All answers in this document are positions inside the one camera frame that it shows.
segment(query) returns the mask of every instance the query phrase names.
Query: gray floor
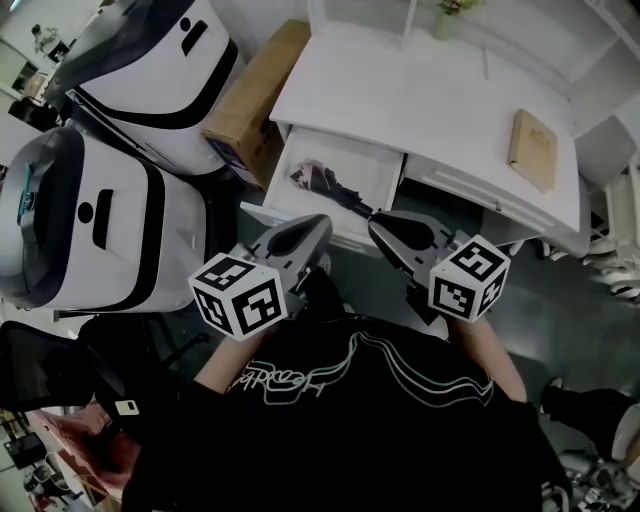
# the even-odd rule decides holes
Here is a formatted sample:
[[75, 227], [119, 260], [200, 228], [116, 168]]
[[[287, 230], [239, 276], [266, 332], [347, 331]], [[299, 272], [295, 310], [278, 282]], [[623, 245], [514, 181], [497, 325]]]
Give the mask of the gray floor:
[[[248, 192], [243, 199], [261, 202], [259, 194]], [[401, 186], [394, 208], [430, 213], [470, 235], [479, 231], [482, 217], [480, 207], [415, 182]], [[244, 212], [238, 223], [239, 239], [247, 243], [265, 229]], [[530, 400], [537, 402], [542, 387], [556, 375], [578, 391], [608, 387], [640, 398], [640, 311], [609, 297], [579, 261], [540, 261], [535, 252], [534, 244], [527, 243], [514, 258], [504, 294], [489, 313], [525, 379]], [[384, 259], [335, 247], [329, 253], [331, 277], [356, 312], [423, 329], [404, 300], [406, 276]], [[187, 339], [202, 330], [197, 312], [174, 315], [180, 320], [178, 337]], [[192, 351], [184, 372], [195, 373], [215, 346], [212, 341]], [[556, 449], [585, 446], [585, 438], [572, 429], [546, 419], [542, 423]]]

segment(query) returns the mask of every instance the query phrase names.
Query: closed drawer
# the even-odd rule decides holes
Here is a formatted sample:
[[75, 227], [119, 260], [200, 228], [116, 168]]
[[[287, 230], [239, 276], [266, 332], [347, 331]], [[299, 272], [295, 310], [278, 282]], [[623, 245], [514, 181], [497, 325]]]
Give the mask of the closed drawer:
[[241, 208], [266, 226], [324, 213], [333, 222], [333, 245], [381, 257], [382, 253], [369, 237], [366, 219], [331, 199], [298, 188], [289, 174], [294, 165], [305, 159], [318, 160], [335, 172], [339, 183], [357, 191], [374, 211], [388, 210], [395, 197], [403, 156], [380, 146], [294, 126], [263, 205], [242, 203]]
[[500, 195], [496, 190], [471, 183], [458, 177], [455, 170], [446, 169], [426, 159], [410, 157], [407, 160], [405, 174], [407, 178], [421, 181], [501, 213], [537, 233], [546, 233], [555, 226], [553, 218], [544, 212], [519, 204]]

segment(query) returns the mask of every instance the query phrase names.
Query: black t-shirt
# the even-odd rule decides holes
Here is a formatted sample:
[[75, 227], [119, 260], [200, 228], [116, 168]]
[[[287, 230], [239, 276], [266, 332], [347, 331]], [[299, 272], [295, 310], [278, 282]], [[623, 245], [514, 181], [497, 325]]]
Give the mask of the black t-shirt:
[[539, 512], [545, 482], [568, 490], [531, 405], [443, 340], [353, 317], [283, 323], [225, 395], [194, 383], [124, 507]]

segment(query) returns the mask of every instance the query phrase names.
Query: potted plant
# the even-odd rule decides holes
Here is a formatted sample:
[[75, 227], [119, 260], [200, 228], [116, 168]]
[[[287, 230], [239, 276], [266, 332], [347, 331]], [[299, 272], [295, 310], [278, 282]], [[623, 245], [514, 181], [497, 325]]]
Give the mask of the potted plant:
[[462, 11], [468, 11], [476, 5], [480, 5], [483, 0], [440, 0], [437, 4], [439, 7], [436, 16], [436, 29], [433, 37], [440, 41], [444, 41], [451, 35], [451, 27], [453, 18], [458, 16]]

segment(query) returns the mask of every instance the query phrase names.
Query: brown notebook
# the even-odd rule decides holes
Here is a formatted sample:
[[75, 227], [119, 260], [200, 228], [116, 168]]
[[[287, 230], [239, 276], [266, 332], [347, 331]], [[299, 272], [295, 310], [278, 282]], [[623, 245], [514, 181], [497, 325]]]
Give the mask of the brown notebook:
[[526, 110], [516, 112], [509, 148], [509, 165], [542, 192], [556, 181], [556, 134]]

